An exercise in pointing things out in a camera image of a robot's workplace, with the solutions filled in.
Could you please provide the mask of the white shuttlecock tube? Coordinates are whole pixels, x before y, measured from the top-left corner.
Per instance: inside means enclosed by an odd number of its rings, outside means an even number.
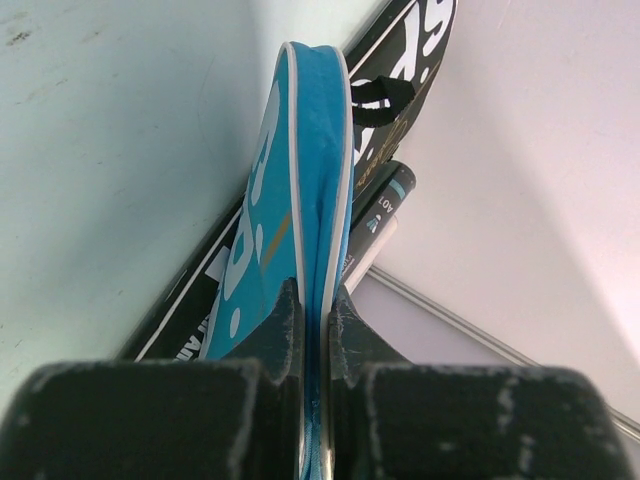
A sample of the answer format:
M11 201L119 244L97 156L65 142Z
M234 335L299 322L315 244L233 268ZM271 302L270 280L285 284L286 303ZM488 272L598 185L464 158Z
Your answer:
M380 254L385 244L395 233L397 227L398 220L396 217L392 217L387 225L381 230L381 233L374 238L372 244L362 255L362 258L355 263L352 272L348 274L345 280L345 288L349 294L352 294L355 291L365 274L373 265L376 257Z

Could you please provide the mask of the blue racket bag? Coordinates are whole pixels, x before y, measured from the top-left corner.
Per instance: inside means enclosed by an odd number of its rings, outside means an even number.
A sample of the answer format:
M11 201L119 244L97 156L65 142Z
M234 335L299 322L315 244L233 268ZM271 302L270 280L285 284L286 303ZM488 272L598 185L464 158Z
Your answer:
M279 51L238 228L200 355L218 360L297 283L305 323L301 475L332 477L328 316L351 217L353 115L346 61L332 46Z

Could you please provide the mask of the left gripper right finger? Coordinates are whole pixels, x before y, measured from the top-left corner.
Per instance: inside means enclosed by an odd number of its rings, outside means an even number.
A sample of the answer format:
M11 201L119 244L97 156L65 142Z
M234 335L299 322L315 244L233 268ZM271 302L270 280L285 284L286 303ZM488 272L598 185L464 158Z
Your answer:
M604 401L555 367L419 365L340 291L330 315L338 479L626 479Z

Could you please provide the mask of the black shuttlecock tube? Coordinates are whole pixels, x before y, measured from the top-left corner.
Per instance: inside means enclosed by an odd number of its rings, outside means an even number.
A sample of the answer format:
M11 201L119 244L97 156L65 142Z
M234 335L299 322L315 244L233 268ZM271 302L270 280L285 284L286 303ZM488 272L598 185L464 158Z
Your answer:
M342 270L342 284L352 293L366 271L366 255L382 234L406 197L416 186L416 176L406 164L389 160L356 198L348 248Z

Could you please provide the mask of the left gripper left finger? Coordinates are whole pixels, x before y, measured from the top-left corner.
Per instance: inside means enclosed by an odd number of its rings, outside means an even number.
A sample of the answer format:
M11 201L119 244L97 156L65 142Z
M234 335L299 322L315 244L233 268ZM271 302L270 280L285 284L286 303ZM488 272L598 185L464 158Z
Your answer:
M5 479L297 479L302 308L286 280L264 322L211 361L59 362L1 423Z

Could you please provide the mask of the black racket bag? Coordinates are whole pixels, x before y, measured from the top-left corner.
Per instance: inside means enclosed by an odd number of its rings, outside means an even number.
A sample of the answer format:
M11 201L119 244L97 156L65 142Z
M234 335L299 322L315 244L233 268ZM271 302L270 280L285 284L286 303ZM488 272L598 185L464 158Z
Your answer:
M410 82L415 97L390 125L355 134L353 213L376 199L400 141L413 126L441 66L456 14L454 1L390 1L346 53L353 84L379 75ZM198 356L242 212L236 201L143 320L120 353L125 360Z

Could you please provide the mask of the right frame post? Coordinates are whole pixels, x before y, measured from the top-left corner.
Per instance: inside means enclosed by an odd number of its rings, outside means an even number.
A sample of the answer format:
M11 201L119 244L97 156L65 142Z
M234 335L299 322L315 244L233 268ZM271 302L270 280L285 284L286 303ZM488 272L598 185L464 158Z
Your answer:
M401 297L408 300L412 304L416 305L427 313L434 315L444 323L461 331L465 335L471 337L475 341L494 351L501 357L504 357L511 363L519 366L539 366L539 363L522 354L520 351L512 348L509 344L497 339L472 322L448 310L432 299L429 299L428 297L420 294L418 291L402 283L400 280L380 269L379 267L371 267L368 271L368 275L371 276L374 280L382 283L384 286L390 288L395 293L399 294Z

